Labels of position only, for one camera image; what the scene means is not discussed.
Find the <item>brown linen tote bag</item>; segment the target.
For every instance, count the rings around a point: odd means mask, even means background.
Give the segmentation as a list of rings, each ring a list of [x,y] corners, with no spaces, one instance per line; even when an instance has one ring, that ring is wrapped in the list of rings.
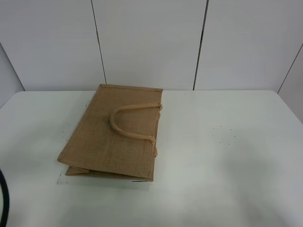
[[[67,176],[151,182],[162,90],[99,85],[59,154]]]

